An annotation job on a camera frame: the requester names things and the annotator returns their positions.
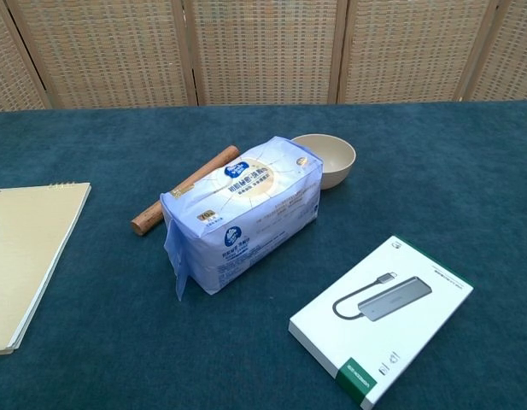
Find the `notebook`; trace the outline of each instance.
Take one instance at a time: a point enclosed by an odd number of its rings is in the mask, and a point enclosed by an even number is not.
[[[0,189],[0,354],[20,346],[89,183]]]

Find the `white box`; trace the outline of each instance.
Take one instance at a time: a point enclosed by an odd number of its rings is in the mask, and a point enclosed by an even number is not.
[[[289,331],[368,410],[472,289],[391,237],[296,313]]]

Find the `plastic package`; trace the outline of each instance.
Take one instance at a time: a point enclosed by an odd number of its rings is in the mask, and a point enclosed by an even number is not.
[[[210,295],[318,214],[322,160],[274,137],[182,190],[161,194],[178,298],[189,276]]]

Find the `rolling pin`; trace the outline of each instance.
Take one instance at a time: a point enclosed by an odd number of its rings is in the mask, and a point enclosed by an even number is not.
[[[176,186],[170,192],[175,190],[182,190],[190,185],[193,185],[199,179],[206,177],[212,171],[227,165],[240,155],[238,148],[234,145],[229,145],[209,162],[197,169],[189,178]],[[141,237],[145,235],[153,226],[162,221],[161,201],[155,202],[149,208],[145,209],[140,215],[131,220],[130,225],[132,229]]]

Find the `plastic bowl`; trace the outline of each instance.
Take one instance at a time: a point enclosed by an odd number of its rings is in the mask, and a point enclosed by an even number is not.
[[[309,148],[324,162],[320,189],[328,190],[347,178],[356,160],[356,151],[347,141],[326,134],[305,134],[292,139]]]

